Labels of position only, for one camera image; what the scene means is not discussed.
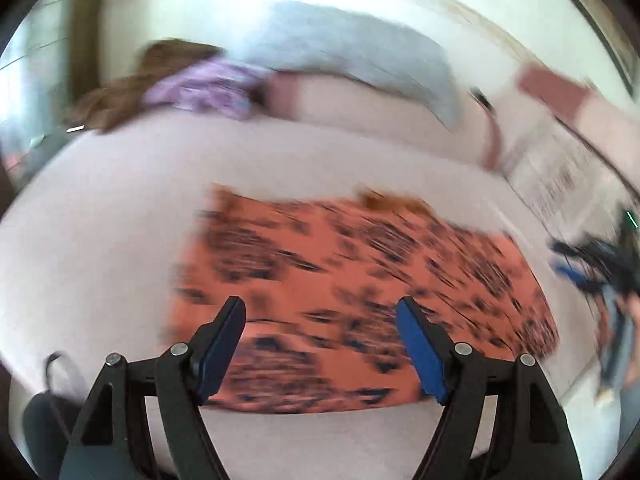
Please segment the person right hand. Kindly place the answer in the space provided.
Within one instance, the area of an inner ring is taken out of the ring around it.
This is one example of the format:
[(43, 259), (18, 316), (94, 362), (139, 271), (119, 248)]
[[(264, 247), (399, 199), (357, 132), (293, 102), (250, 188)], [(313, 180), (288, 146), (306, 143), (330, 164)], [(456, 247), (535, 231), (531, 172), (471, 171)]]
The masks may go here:
[(597, 296), (598, 396), (619, 392), (639, 379), (639, 297), (605, 285)]

